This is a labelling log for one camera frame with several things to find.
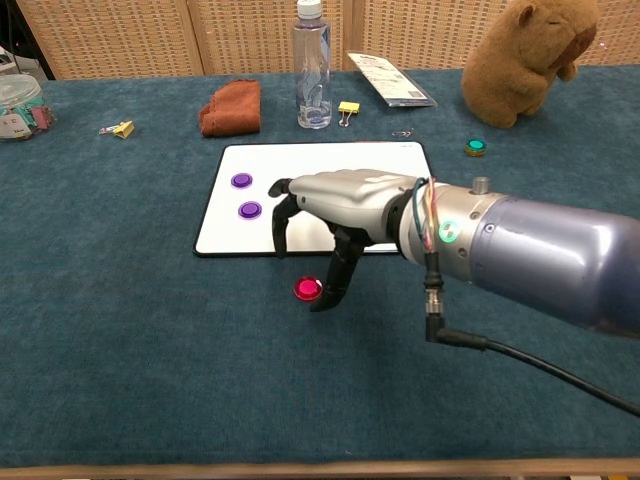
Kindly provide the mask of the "folded brown cloth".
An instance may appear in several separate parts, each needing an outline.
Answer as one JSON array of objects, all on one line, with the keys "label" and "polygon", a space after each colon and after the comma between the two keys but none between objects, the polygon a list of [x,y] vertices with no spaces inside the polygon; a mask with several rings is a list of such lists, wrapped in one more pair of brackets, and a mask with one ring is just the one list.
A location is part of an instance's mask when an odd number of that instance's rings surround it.
[{"label": "folded brown cloth", "polygon": [[257,80],[233,80],[211,96],[198,115],[204,137],[231,137],[261,130],[261,85]]}]

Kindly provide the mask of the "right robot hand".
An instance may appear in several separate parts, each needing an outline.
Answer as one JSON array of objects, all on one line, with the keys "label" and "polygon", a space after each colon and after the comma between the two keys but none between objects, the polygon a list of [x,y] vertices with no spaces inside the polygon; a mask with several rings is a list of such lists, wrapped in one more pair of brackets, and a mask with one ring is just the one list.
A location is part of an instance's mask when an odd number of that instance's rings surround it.
[{"label": "right robot hand", "polygon": [[287,254],[289,219],[306,212],[324,222],[333,235],[334,250],[320,297],[312,312],[336,307],[344,298],[360,257],[368,247],[393,243],[399,252],[404,214],[420,250],[435,250],[434,214],[429,181],[390,172],[357,169],[282,178],[269,189],[284,199],[274,207],[271,232],[277,257]]}]

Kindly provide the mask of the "clear jar of clips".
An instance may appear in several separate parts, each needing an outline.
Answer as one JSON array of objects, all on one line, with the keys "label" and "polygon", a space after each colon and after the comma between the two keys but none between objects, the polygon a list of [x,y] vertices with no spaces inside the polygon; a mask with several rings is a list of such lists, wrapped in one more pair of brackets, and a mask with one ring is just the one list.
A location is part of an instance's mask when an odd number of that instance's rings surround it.
[{"label": "clear jar of clips", "polygon": [[54,124],[54,112],[35,78],[0,75],[0,141],[26,140]]}]

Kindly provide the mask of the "brown capybara plush toy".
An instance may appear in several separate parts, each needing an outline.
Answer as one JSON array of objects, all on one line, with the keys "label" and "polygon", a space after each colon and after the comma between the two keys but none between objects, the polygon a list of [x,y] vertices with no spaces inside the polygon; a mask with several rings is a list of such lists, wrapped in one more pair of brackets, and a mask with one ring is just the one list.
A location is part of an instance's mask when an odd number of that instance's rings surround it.
[{"label": "brown capybara plush toy", "polygon": [[576,77],[599,19],[597,0],[509,0],[463,69],[468,109],[502,129],[535,114],[556,79]]}]

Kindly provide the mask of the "woven folding screen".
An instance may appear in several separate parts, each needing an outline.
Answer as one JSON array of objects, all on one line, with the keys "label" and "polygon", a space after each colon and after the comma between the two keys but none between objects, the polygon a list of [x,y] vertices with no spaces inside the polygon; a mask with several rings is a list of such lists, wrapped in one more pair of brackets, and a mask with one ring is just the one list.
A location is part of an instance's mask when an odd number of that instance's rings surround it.
[{"label": "woven folding screen", "polygon": [[[293,70],[296,0],[0,0],[23,15],[58,80]],[[322,0],[334,71],[349,51],[402,69],[464,69],[509,0]],[[597,0],[587,66],[640,65],[640,0]]]}]

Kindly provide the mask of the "pink round magnet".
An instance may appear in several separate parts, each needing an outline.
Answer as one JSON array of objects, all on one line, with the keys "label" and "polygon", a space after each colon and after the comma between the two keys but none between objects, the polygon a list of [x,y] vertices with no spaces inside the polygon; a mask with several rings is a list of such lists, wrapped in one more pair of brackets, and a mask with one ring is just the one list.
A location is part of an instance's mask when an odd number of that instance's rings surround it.
[{"label": "pink round magnet", "polygon": [[314,276],[302,276],[298,278],[293,287],[293,293],[297,299],[304,302],[312,302],[318,299],[323,292],[321,281]]}]

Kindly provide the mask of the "white rectangular board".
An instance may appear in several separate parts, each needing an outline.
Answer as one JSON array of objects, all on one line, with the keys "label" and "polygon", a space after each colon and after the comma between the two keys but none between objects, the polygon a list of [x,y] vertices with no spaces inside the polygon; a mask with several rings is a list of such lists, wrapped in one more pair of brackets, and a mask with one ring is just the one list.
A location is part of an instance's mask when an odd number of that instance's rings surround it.
[{"label": "white rectangular board", "polygon": [[[273,208],[269,188],[281,178],[296,178],[341,169],[372,169],[412,177],[432,175],[423,146],[414,141],[231,145],[221,154],[193,251],[200,257],[272,256]],[[253,184],[234,188],[233,175],[249,173]],[[239,206],[256,201],[255,219],[238,215]]]}]

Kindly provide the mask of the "blue felt table mat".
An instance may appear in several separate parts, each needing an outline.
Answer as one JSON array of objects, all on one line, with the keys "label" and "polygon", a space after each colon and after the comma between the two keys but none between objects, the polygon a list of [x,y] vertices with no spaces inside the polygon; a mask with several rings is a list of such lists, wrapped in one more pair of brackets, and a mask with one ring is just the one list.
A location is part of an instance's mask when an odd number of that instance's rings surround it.
[{"label": "blue felt table mat", "polygon": [[[640,218],[640,66],[585,67],[499,130],[458,70],[409,75],[438,105],[389,108],[332,75],[344,129],[300,129],[291,75],[260,75],[262,129],[201,136],[229,77],[46,82],[54,128],[0,143],[0,467],[640,457],[640,419],[493,352],[426,343],[422,269],[359,262],[325,314],[295,299],[326,257],[192,254],[231,143],[399,140],[439,180]],[[132,120],[126,139],[99,135]],[[464,152],[482,139],[482,157]],[[445,315],[640,403],[640,342],[586,332],[456,280]]]}]

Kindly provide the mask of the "clear plastic water bottle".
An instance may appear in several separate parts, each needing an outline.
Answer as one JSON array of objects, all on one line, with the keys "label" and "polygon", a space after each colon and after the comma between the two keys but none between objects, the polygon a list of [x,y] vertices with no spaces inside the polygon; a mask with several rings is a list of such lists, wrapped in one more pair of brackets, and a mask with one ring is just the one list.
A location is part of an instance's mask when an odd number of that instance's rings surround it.
[{"label": "clear plastic water bottle", "polygon": [[332,118],[330,24],[322,0],[296,0],[296,13],[292,40],[297,121],[305,129],[323,129]]}]

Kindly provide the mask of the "flat blister pack card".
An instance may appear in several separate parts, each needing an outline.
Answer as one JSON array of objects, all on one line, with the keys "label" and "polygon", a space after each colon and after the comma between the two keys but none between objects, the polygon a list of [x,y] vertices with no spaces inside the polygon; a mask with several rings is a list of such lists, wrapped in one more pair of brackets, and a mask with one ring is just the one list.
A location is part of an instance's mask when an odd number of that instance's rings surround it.
[{"label": "flat blister pack card", "polygon": [[435,107],[437,102],[386,58],[349,51],[348,58],[389,107]]}]

